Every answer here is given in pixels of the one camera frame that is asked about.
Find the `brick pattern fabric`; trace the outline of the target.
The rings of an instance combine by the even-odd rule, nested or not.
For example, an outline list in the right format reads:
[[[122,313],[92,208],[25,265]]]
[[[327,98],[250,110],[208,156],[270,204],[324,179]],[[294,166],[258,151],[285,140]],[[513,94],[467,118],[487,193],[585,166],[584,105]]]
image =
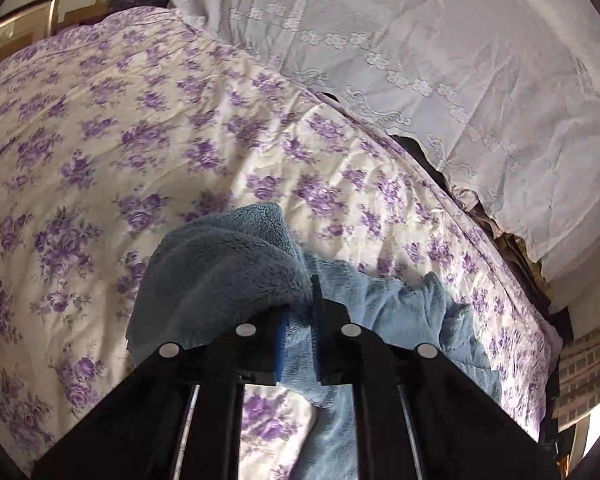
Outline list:
[[[600,404],[600,327],[560,352],[559,394],[552,417],[558,430],[580,422]]]

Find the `blue fluffy small garment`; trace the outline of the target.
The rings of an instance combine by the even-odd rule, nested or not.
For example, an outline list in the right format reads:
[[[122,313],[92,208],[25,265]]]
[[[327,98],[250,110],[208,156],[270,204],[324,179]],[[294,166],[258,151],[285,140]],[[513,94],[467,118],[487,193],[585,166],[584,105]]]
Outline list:
[[[291,312],[280,382],[317,409],[292,478],[354,479],[351,390],[323,387],[315,377],[314,276],[324,298],[343,304],[353,323],[398,347],[433,344],[494,402],[501,400],[500,375],[475,335],[471,307],[455,302],[436,274],[410,285],[302,252],[276,204],[210,214],[166,234],[149,260],[126,331],[133,361],[140,364],[169,341],[185,349],[208,344],[253,315],[286,304]]]

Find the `gold wooden bed frame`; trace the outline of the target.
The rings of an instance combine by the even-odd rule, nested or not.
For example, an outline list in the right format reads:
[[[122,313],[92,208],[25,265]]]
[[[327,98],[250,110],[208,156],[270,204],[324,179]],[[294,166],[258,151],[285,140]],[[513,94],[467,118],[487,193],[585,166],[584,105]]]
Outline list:
[[[109,2],[84,6],[59,18],[60,0],[35,0],[0,18],[0,63],[38,41],[67,28],[94,24],[108,14]]]

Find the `purple floral bed sheet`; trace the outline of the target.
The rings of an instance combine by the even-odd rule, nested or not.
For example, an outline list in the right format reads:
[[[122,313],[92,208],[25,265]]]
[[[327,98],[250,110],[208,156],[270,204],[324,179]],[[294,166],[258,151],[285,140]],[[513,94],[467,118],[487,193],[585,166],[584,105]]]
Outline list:
[[[148,259],[257,202],[309,252],[434,273],[474,308],[504,410],[532,437],[559,338],[498,250],[385,133],[248,54],[136,8],[0,63],[0,445],[21,472],[124,377]]]

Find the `white lace cover cloth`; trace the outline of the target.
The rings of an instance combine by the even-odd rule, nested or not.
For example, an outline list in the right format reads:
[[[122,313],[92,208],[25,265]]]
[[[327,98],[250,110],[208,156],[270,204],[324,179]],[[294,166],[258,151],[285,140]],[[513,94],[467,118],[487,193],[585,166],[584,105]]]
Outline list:
[[[590,0],[172,0],[189,23],[416,139],[548,280],[600,270]]]

